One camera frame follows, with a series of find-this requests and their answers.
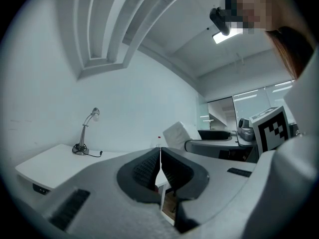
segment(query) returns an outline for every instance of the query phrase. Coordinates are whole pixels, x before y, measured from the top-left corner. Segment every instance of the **glass wall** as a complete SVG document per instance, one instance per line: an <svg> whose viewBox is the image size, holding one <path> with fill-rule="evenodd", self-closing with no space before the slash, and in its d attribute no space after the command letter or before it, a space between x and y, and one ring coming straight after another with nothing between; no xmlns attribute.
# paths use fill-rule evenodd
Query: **glass wall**
<svg viewBox="0 0 319 239"><path fill-rule="evenodd" d="M295 118L293 117L290 109L288 108L284 96L288 93L290 88L293 86L293 81L284 82L281 84L276 84L273 86L266 87L266 93L272 107L283 106L287 115L287 120L289 124L295 123Z"/></svg>
<svg viewBox="0 0 319 239"><path fill-rule="evenodd" d="M264 88L234 95L233 101L237 123L271 107Z"/></svg>
<svg viewBox="0 0 319 239"><path fill-rule="evenodd" d="M283 106L289 124L295 123L295 119L284 101L284 96L293 86L294 81L288 81L272 86L233 96L237 123L241 118L249 119L270 107Z"/></svg>
<svg viewBox="0 0 319 239"><path fill-rule="evenodd" d="M197 99L197 130L209 129L209 112L208 112L208 103L206 99L198 94Z"/></svg>

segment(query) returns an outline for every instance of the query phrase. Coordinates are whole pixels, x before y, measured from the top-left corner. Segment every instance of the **black slot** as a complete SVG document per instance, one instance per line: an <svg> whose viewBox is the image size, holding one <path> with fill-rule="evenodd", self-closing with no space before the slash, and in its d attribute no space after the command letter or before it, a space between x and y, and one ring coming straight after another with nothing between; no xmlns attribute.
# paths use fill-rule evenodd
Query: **black slot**
<svg viewBox="0 0 319 239"><path fill-rule="evenodd" d="M32 187L33 187L33 190L35 191L35 192L38 192L38 193L40 193L40 194L42 194L42 195L46 195L47 193L49 193L50 192L50 190L48 190L48 189L45 189L45 188L43 188L43 187L40 187L39 185L36 185L36 184L32 184Z"/></svg>
<svg viewBox="0 0 319 239"><path fill-rule="evenodd" d="M227 172L234 173L234 174L241 175L241 176L245 176L245 177L249 177L251 175L251 173L252 173L252 172L249 172L249 171L246 171L246 170L237 169L237 168L229 168L227 170Z"/></svg>
<svg viewBox="0 0 319 239"><path fill-rule="evenodd" d="M65 231L89 195L90 192L81 189L73 192L68 200L62 204L49 221L57 228Z"/></svg>

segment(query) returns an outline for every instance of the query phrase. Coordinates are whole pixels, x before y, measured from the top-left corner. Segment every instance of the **person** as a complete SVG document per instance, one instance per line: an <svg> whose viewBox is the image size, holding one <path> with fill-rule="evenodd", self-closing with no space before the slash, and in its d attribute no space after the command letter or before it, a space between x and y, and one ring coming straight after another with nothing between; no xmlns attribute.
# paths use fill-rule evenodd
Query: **person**
<svg viewBox="0 0 319 239"><path fill-rule="evenodd" d="M226 11L243 28L259 28L295 79L307 66L317 41L293 0L226 0Z"/></svg>

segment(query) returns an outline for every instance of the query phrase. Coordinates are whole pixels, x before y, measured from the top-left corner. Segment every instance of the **black grille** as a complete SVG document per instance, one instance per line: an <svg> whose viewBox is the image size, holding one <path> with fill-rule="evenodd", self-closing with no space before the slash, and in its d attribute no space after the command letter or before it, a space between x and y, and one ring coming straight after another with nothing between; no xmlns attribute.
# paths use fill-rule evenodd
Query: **black grille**
<svg viewBox="0 0 319 239"><path fill-rule="evenodd" d="M160 167L160 157L158 153L154 153L151 157L138 164L133 169L134 180L150 190L154 190L155 180Z"/></svg>
<svg viewBox="0 0 319 239"><path fill-rule="evenodd" d="M163 172L174 191L184 186L193 178L193 169L176 158L170 155L162 155L161 159Z"/></svg>
<svg viewBox="0 0 319 239"><path fill-rule="evenodd" d="M66 230L89 195L90 192L80 189L73 192L68 200L62 204L49 221L57 228L63 231Z"/></svg>

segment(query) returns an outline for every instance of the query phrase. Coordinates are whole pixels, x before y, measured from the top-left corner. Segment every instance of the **black mesh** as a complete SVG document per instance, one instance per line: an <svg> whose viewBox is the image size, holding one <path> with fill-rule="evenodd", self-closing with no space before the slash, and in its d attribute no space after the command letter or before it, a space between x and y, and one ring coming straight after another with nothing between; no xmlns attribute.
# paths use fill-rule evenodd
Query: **black mesh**
<svg viewBox="0 0 319 239"><path fill-rule="evenodd" d="M120 188L140 203L160 205L160 195L155 192L155 181L160 171L160 148L133 159L123 165L117 174Z"/></svg>
<svg viewBox="0 0 319 239"><path fill-rule="evenodd" d="M77 190L61 205L61 207L50 218L50 222L61 230L66 230L76 214L79 212L90 192Z"/></svg>
<svg viewBox="0 0 319 239"><path fill-rule="evenodd" d="M143 187L154 190L155 181L160 167L160 157L158 153L153 154L133 169L134 180Z"/></svg>
<svg viewBox="0 0 319 239"><path fill-rule="evenodd" d="M161 160L163 172L174 191L193 178L194 171L172 156L162 155Z"/></svg>

